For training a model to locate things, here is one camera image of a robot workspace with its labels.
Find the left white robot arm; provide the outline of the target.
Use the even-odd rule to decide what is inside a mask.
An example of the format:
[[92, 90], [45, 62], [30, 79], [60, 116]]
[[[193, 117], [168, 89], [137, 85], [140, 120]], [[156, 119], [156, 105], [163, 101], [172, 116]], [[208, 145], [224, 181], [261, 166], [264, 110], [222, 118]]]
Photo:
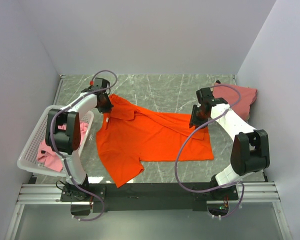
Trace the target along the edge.
[[111, 112], [113, 105], [108, 96], [111, 87], [108, 80], [94, 76], [79, 97], [62, 108], [51, 109], [47, 115], [45, 143], [60, 158], [66, 174], [66, 191], [78, 201], [93, 195], [79, 155], [80, 119], [94, 108], [101, 114]]

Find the orange polo shirt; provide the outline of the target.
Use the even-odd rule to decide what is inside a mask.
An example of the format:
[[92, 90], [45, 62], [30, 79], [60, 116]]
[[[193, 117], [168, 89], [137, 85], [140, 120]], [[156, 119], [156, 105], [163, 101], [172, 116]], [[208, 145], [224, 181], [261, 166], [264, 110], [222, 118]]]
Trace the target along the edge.
[[103, 116], [96, 147], [117, 188], [144, 171], [142, 162], [173, 162], [179, 151], [181, 162], [214, 159], [206, 127], [182, 147], [192, 132], [190, 114], [152, 111], [116, 94], [109, 99], [113, 108]]

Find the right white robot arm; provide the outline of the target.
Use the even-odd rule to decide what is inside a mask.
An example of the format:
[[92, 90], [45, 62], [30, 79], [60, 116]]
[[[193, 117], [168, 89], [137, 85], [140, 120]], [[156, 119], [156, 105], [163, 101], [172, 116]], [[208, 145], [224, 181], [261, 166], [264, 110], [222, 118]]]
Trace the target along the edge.
[[242, 99], [237, 89], [226, 84], [220, 86], [232, 89], [238, 99], [230, 103], [223, 97], [214, 97], [210, 87], [201, 88], [196, 91], [198, 105], [192, 107], [189, 121], [190, 128], [203, 129], [215, 120], [233, 141], [230, 164], [210, 181], [209, 193], [216, 200], [230, 191], [231, 184], [236, 185], [244, 177], [270, 166], [267, 132], [252, 127], [233, 110]]

